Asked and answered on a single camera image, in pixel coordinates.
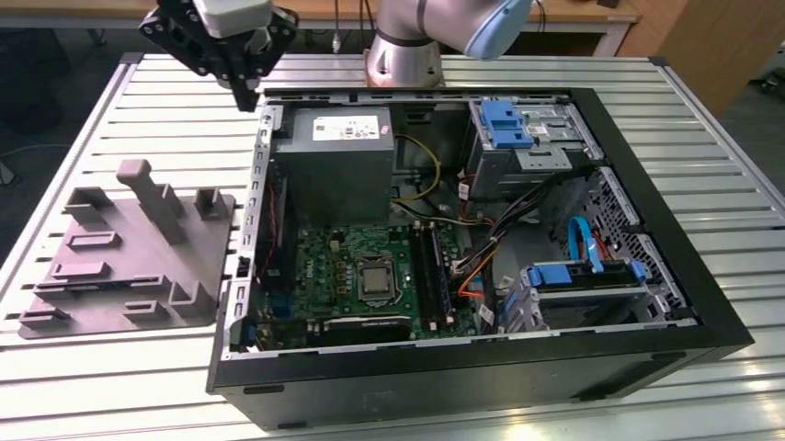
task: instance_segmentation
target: open computer tower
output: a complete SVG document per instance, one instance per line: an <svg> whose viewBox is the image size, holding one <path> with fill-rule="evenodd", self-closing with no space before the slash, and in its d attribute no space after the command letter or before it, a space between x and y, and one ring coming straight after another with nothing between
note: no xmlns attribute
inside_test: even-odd
<svg viewBox="0 0 785 441"><path fill-rule="evenodd" d="M751 343L590 89L265 90L206 390L266 429L600 400Z"/></svg>

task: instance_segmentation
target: metal slotted table surface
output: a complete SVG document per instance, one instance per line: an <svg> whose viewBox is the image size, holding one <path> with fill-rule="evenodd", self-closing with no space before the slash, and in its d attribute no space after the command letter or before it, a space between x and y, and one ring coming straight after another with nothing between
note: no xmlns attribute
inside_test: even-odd
<svg viewBox="0 0 785 441"><path fill-rule="evenodd" d="M270 435L204 393L213 326L36 341L15 335L13 313L26 308L30 284L48 270L69 222L60 209L74 186L101 186L112 196L128 193L113 170L122 159L145 158L153 179L177 191L217 186L245 199L257 115L238 113L213 79L168 56L125 61L0 271L0 439ZM785 436L785 204L670 69L644 59L445 57L444 70L448 85L596 90L756 343L619 401L320 428L295 436ZM289 55L262 85L361 86L361 59ZM236 263L226 257L228 274Z"/></svg>

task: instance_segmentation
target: yellow wire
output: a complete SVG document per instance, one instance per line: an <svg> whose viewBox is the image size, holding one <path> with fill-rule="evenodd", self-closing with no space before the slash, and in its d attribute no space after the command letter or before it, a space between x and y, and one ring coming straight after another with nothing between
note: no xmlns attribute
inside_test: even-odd
<svg viewBox="0 0 785 441"><path fill-rule="evenodd" d="M425 144L423 144L415 138L401 134L395 135L395 137L411 141L416 145L416 147L425 151L425 153L429 156L429 159L432 160L432 166L436 169L436 176L432 178L432 184L429 184L429 187L425 188L424 191L420 191L415 195L407 196L405 198L392 198L392 201L395 202L404 202L407 200L417 200L419 198L424 197L439 186L439 181L441 180L441 163L439 163L439 158L436 158L436 155L432 153L432 150L425 146Z"/></svg>

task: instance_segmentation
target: green circuit board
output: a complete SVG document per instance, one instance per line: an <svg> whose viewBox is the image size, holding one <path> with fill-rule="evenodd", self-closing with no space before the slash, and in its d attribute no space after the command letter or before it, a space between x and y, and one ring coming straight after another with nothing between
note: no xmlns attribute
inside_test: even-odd
<svg viewBox="0 0 785 441"><path fill-rule="evenodd" d="M292 317L273 326L282 348L308 347L301 334L304 321L351 316L408 316L413 339L473 333L469 311L455 310L455 323L436 331L420 325L408 229L407 226L341 227L299 231ZM437 238L445 260L455 259L459 256L455 229L443 227ZM357 266L379 262L393 268L395 298L371 305L360 299Z"/></svg>

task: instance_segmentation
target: gray floor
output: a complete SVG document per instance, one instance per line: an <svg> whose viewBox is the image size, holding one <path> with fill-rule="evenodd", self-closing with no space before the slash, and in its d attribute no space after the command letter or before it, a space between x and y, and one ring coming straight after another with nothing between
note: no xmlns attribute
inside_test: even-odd
<svg viewBox="0 0 785 441"><path fill-rule="evenodd" d="M34 144L68 146L112 75L120 56L128 51L157 51L132 30L106 32L108 43L94 47L82 30L58 30L57 37L70 60L70 73L52 83L65 116L61 123L36 136L15 135L0 125L0 154ZM329 33L313 41L299 39L293 51L319 52L329 47ZM348 35L344 51L359 52L357 32ZM731 136L779 188L785 191L785 100L747 87L722 119ZM2 158L19 179L13 188L0 188L0 263L36 207L68 147L45 147Z"/></svg>

